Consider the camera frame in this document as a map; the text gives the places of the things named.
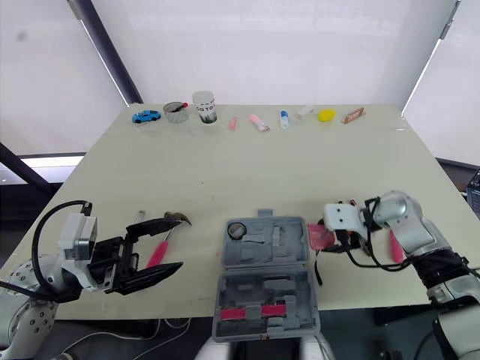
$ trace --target table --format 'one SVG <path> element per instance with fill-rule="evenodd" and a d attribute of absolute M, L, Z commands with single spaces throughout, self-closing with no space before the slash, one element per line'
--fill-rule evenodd
<path fill-rule="evenodd" d="M 328 106 L 316 106 L 316 111 Z M 157 286 L 122 296 L 83 291 L 78 301 L 61 304 L 59 319 L 148 319 L 208 317 L 213 314 L 217 281 L 223 271 L 224 224 L 231 218 L 274 215 L 302 216 L 308 223 L 322 217 L 323 206 L 351 198 L 363 201 L 391 189 L 417 199 L 424 214 L 459 254 L 480 265 L 480 221 L 462 199 L 422 141 L 392 105 L 367 105 L 367 115 L 350 124 L 340 120 L 355 105 L 333 106 L 337 117 L 319 123 L 315 114 L 295 120 L 300 106 L 233 106 L 217 108 L 219 120 L 201 124 L 194 109 L 181 124 L 165 118 L 150 124 L 131 123 L 140 110 L 161 110 L 141 104 L 126 109 L 50 201 L 46 210 L 68 200 L 94 204 L 97 240 L 123 236 L 137 212 L 146 219 L 165 211 L 184 212 L 193 226 L 174 232 L 165 263 L 184 265 Z M 279 110 L 290 114 L 281 130 Z M 271 125 L 260 133 L 248 121 L 254 113 Z M 238 127 L 228 130 L 232 116 Z M 45 226 L 40 253 L 56 252 L 65 215 L 59 212 Z M 27 232 L 0 272 L 6 278 L 30 257 L 35 225 Z M 140 267 L 163 238 L 145 237 L 136 244 Z M 390 262 L 387 232 L 378 232 L 374 246 L 381 261 Z M 368 258 L 360 250 L 358 261 Z M 312 269 L 314 252 L 308 266 Z M 345 254 L 321 253 L 323 286 L 316 289 L 320 310 L 414 305 L 428 302 L 412 268 L 400 273 L 359 269 Z"/>

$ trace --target gray plastic tool case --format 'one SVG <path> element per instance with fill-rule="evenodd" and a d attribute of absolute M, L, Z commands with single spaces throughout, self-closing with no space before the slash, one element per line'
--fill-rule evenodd
<path fill-rule="evenodd" d="M 217 342 L 299 338 L 320 331 L 315 284 L 305 267 L 308 235 L 301 217 L 258 217 L 226 224 L 212 337 Z M 247 232 L 230 238 L 230 224 Z M 268 315 L 265 305 L 284 305 L 283 316 Z M 242 319 L 222 319 L 222 311 L 240 311 Z"/>

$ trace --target pink screwdriver handle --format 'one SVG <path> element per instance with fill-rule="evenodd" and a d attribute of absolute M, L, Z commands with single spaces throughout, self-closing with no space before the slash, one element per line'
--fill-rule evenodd
<path fill-rule="evenodd" d="M 168 248 L 168 241 L 162 241 L 160 245 L 157 246 L 153 255 L 151 255 L 150 260 L 148 261 L 147 268 L 151 268 L 152 266 L 160 265 L 162 259 L 165 256 Z"/>

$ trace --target black cable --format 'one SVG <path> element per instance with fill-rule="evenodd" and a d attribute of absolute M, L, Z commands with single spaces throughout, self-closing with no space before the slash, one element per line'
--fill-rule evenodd
<path fill-rule="evenodd" d="M 35 277 L 37 278 L 37 281 L 40 285 L 40 289 L 45 291 L 47 294 L 49 294 L 49 297 L 51 300 L 53 300 L 57 294 L 56 294 L 56 291 L 53 289 L 53 287 L 48 283 L 48 281 L 45 280 L 44 276 L 42 275 L 42 271 L 40 269 L 40 263 L 38 260 L 38 243 L 40 242 L 40 234 L 42 232 L 42 229 L 44 228 L 45 223 L 53 214 L 55 214 L 58 210 L 67 208 L 68 206 L 75 206 L 75 205 L 82 205 L 83 206 L 82 212 L 85 212 L 87 214 L 89 214 L 89 212 L 92 210 L 92 204 L 85 200 L 68 201 L 68 202 L 64 202 L 63 204 L 57 205 L 56 207 L 49 210 L 40 219 L 40 221 L 38 222 L 37 228 L 35 229 L 33 239 L 31 241 L 31 265 L 35 273 Z"/>
<path fill-rule="evenodd" d="M 315 263 L 313 264 L 313 268 L 315 269 L 316 282 L 318 283 L 318 286 L 321 287 L 323 285 L 323 281 L 322 281 L 322 278 L 320 277 L 320 273 L 318 272 L 318 268 L 317 268 L 318 253 L 319 251 L 317 250 L 315 253 Z"/>
<path fill-rule="evenodd" d="M 432 336 L 434 334 L 434 332 L 429 332 L 428 334 L 426 334 L 424 336 L 423 339 L 421 339 L 420 341 L 420 344 L 418 345 L 417 347 L 417 351 L 415 351 L 415 355 L 413 356 L 413 360 L 419 360 L 420 359 L 420 353 L 422 352 L 422 349 L 423 347 L 425 346 L 425 344 L 427 343 L 428 339 L 430 338 L 430 336 Z"/>
<path fill-rule="evenodd" d="M 5 289 L 9 289 L 12 291 L 16 291 L 20 294 L 30 296 L 33 299 L 45 300 L 45 301 L 51 300 L 51 298 L 48 295 L 43 295 L 38 292 L 33 292 L 31 290 L 25 289 L 24 287 L 13 285 L 12 283 L 5 283 L 4 281 L 0 281 L 0 287 L 4 287 Z"/>
<path fill-rule="evenodd" d="M 371 226 L 372 226 L 372 223 L 374 221 L 375 210 L 377 210 L 377 206 L 380 203 L 380 198 L 377 197 L 377 198 L 375 198 L 374 201 L 375 201 L 375 203 L 373 204 L 372 211 L 368 215 L 368 219 L 365 219 L 366 222 L 367 222 L 366 227 L 367 227 L 367 247 L 368 247 L 368 250 L 370 251 L 370 255 L 372 256 L 373 262 L 376 263 L 379 268 L 381 268 L 382 270 L 385 270 L 386 272 L 400 272 L 410 265 L 410 261 L 403 261 L 401 264 L 396 264 L 397 267 L 393 268 L 393 267 L 390 267 L 390 266 L 387 266 L 387 265 L 383 265 L 375 257 L 374 248 L 372 246 L 372 239 L 371 239 L 371 236 L 372 236 Z"/>

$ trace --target pink handle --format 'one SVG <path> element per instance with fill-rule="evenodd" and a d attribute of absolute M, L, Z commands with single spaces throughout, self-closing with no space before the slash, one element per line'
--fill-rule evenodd
<path fill-rule="evenodd" d="M 391 251 L 391 257 L 393 261 L 395 261 L 397 264 L 402 263 L 405 260 L 405 255 L 404 255 L 404 250 L 398 244 L 397 238 L 395 238 L 395 234 L 393 231 L 390 230 L 390 251 Z"/>
<path fill-rule="evenodd" d="M 162 259 L 165 256 L 168 248 L 168 241 L 162 241 L 160 245 L 157 246 L 153 255 L 151 255 L 150 260 L 148 261 L 147 268 L 151 268 L 152 266 L 160 265 Z"/>

